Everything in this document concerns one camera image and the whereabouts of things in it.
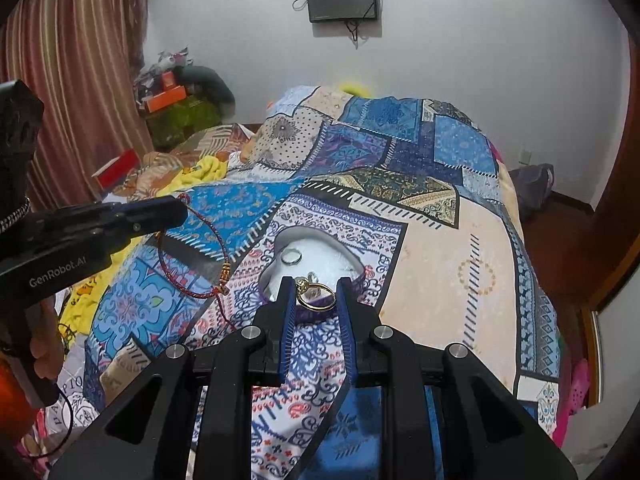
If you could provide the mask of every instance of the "wall outlet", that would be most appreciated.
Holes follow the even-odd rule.
[[[529,163],[531,162],[531,152],[528,152],[525,148],[522,148],[520,150],[520,156],[518,158],[518,162],[520,164],[524,164],[525,166],[528,166]]]

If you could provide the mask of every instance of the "yellow cloth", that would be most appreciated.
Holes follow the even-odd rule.
[[[66,307],[62,311],[60,323],[67,325],[73,332],[89,333],[100,298],[107,290],[107,286],[111,283],[124,259],[140,243],[142,238],[134,238],[123,250],[111,255],[109,267],[73,287]],[[58,329],[61,334],[65,335],[66,328],[64,326],[59,326]],[[74,337],[68,337],[66,341],[71,345],[74,339]]]
[[[196,186],[196,184],[220,180],[226,175],[226,167],[227,161],[220,162],[215,156],[205,155],[195,166],[184,168],[174,176],[174,179],[158,191],[156,196],[165,196],[180,189]]]

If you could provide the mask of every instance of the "silver ring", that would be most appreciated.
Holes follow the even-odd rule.
[[[302,260],[302,253],[294,248],[284,249],[280,253],[280,261],[285,265],[295,265]]]

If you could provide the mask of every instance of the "patterned quilt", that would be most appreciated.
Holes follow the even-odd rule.
[[[298,87],[268,109],[239,160],[226,179],[188,192],[230,251],[223,308],[236,327],[264,302],[258,279],[278,234],[321,230],[362,263],[359,300],[385,324],[436,348],[463,342],[552,433],[556,314],[527,257],[506,168],[465,114],[435,100]],[[168,235],[167,261],[181,283],[208,290],[222,264],[215,239],[191,215]],[[229,331],[216,303],[167,281],[152,238],[140,244],[102,297],[84,366],[62,380],[76,423],[90,423],[168,345],[196,349]],[[286,384],[254,389],[252,478],[377,478],[380,390],[343,382],[337,318],[297,325],[291,359]],[[438,393],[425,396],[438,422]]]

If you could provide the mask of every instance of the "wall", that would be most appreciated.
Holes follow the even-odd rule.
[[[640,361],[635,342],[640,329],[640,271],[598,316],[602,350],[602,402],[570,419],[562,450],[580,478],[600,462],[640,399]]]
[[[292,2],[149,0],[146,58],[188,44],[249,123],[299,84],[353,81],[377,96],[449,101],[508,166],[524,146],[532,164],[555,165],[559,192],[584,202],[606,182],[628,88],[625,32],[606,0],[383,0],[358,49],[342,24],[312,25]]]

